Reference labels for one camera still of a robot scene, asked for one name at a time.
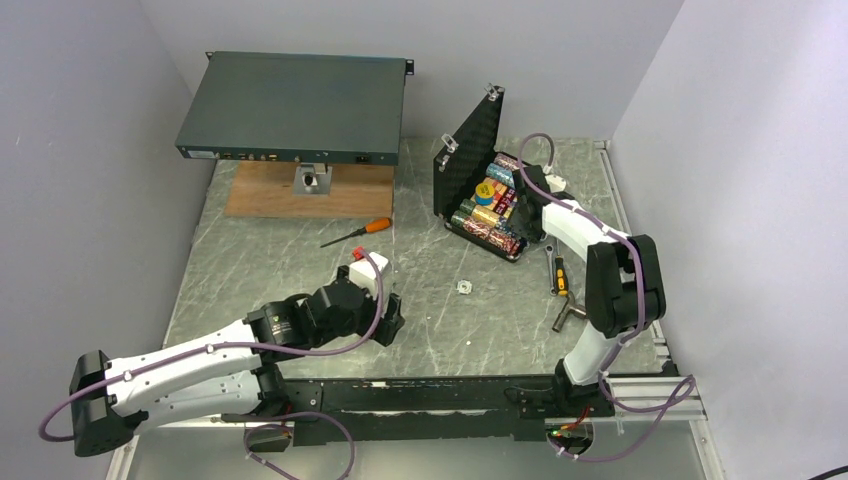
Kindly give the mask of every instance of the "open black case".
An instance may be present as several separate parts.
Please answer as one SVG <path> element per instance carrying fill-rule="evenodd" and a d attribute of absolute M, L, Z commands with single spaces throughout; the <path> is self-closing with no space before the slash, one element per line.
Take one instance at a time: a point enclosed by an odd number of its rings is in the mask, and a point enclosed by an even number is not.
<path fill-rule="evenodd" d="M 504 154 L 495 151 L 504 88 L 489 85 L 487 92 L 453 137 L 442 137 L 445 146 L 433 159 L 433 213 L 451 232 L 509 262 L 516 262 L 527 247 L 526 239 L 520 238 L 518 250 L 510 255 L 450 222 L 462 200 L 471 198 L 474 188 L 486 178 L 486 168 L 495 156 Z"/>

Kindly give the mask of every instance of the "metal tool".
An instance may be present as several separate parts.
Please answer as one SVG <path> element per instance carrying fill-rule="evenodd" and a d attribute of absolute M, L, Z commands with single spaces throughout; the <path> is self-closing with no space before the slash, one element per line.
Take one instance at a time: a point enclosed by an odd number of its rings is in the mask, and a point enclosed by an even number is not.
<path fill-rule="evenodd" d="M 556 295 L 556 281 L 554 277 L 554 246 L 545 245 L 545 253 L 548 255 L 548 280 L 551 282 L 551 295 Z"/>
<path fill-rule="evenodd" d="M 379 232 L 380 230 L 385 230 L 385 229 L 387 229 L 391 226 L 392 226 L 392 219 L 390 219 L 388 217 L 378 218 L 377 220 L 374 220 L 373 222 L 369 223 L 368 225 L 365 225 L 364 227 L 360 228 L 359 230 L 354 231 L 353 233 L 349 233 L 349 234 L 345 235 L 344 237 L 337 238 L 330 243 L 325 243 L 324 245 L 321 245 L 320 248 L 324 248 L 324 247 L 327 247 L 327 246 L 332 245 L 334 243 L 341 242 L 342 240 L 347 240 L 348 238 L 353 238 L 353 237 L 358 237 L 360 235 L 365 235 L 366 233 Z"/>
<path fill-rule="evenodd" d="M 554 320 L 554 326 L 551 327 L 551 329 L 557 333 L 561 332 L 562 327 L 565 325 L 565 321 L 568 320 L 568 316 L 572 314 L 581 319 L 585 319 L 586 307 L 583 305 L 577 305 L 577 302 L 574 300 L 574 293 L 569 290 L 565 297 L 565 305 L 562 306 L 562 310 L 560 310 L 556 320 Z"/>
<path fill-rule="evenodd" d="M 559 240 L 554 239 L 554 290 L 559 296 L 568 295 L 568 277 L 565 276 L 565 260 L 559 254 Z"/>

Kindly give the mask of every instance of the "orange screwdriver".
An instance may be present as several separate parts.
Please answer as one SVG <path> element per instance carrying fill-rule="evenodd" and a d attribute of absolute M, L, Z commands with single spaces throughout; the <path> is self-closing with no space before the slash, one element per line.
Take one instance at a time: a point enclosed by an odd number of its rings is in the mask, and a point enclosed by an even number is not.
<path fill-rule="evenodd" d="M 334 243 L 341 242 L 342 240 L 347 240 L 348 238 L 353 238 L 353 237 L 358 237 L 360 235 L 365 235 L 366 233 L 379 232 L 380 230 L 385 230 L 385 229 L 387 229 L 391 226 L 392 226 L 392 220 L 390 218 L 388 218 L 388 217 L 378 218 L 377 220 L 374 220 L 373 222 L 369 223 L 368 225 L 365 225 L 364 227 L 360 228 L 359 230 L 356 230 L 355 232 L 353 232 L 351 234 L 345 235 L 342 238 L 337 238 L 330 243 L 325 243 L 324 245 L 321 245 L 319 248 L 327 247 L 327 246 L 332 245 Z"/>

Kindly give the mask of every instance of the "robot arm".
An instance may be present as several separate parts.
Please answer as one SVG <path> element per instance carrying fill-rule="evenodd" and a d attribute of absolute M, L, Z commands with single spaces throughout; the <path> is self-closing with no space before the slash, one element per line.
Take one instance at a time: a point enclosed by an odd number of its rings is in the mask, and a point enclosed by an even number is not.
<path fill-rule="evenodd" d="M 385 286 L 391 272 L 388 260 L 374 253 L 370 257 Z M 291 401 L 277 362 L 302 355 L 249 345 L 309 350 L 338 337 L 368 335 L 376 317 L 380 320 L 370 338 L 390 345 L 405 321 L 397 295 L 384 295 L 377 305 L 377 278 L 372 266 L 360 259 L 340 267 L 336 279 L 314 294 L 265 304 L 204 337 L 135 357 L 109 359 L 101 351 L 83 355 L 77 361 L 71 394 L 104 379 L 123 380 L 71 404 L 76 455 L 113 450 L 133 435 L 180 420 L 219 413 L 257 417 L 285 413 Z M 212 347 L 221 343 L 236 345 Z M 189 355 L 198 348 L 206 348 L 206 354 Z M 129 373 L 166 360 L 172 362 L 168 368 Z"/>
<path fill-rule="evenodd" d="M 564 182 L 545 176 L 541 167 L 527 166 L 531 182 L 566 205 L 578 207 L 562 191 Z M 539 241 L 552 235 L 586 262 L 585 303 L 589 323 L 575 348 L 559 361 L 555 390 L 567 399 L 578 387 L 596 386 L 598 370 L 616 345 L 638 322 L 635 269 L 629 251 L 611 234 L 627 238 L 638 250 L 645 286 L 645 317 L 650 323 L 665 314 L 665 293 L 656 245 L 647 235 L 631 237 L 607 225 L 601 228 L 588 218 L 555 204 L 529 188 L 520 175 L 514 176 L 518 204 L 510 226 L 521 236 Z"/>

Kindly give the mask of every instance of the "screwdriver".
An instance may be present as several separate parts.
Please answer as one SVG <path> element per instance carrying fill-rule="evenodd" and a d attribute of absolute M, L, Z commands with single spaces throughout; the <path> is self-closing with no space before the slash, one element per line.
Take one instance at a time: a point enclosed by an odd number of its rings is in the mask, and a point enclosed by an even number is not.
<path fill-rule="evenodd" d="M 368 225 L 365 225 L 364 227 L 360 228 L 359 230 L 356 230 L 353 233 L 345 235 L 344 237 L 337 238 L 330 243 L 325 243 L 324 245 L 321 245 L 319 248 L 327 247 L 327 246 L 332 245 L 334 243 L 341 242 L 342 240 L 347 240 L 348 238 L 353 238 L 353 237 L 358 237 L 360 235 L 365 235 L 366 233 L 379 232 L 380 230 L 385 230 L 385 229 L 387 229 L 391 226 L 392 226 L 392 219 L 390 219 L 388 217 L 378 218 L 377 220 L 374 220 L 373 222 L 369 223 Z"/>
<path fill-rule="evenodd" d="M 554 281 L 557 295 L 568 295 L 568 277 L 565 276 L 565 261 L 559 254 L 559 240 L 554 240 Z"/>

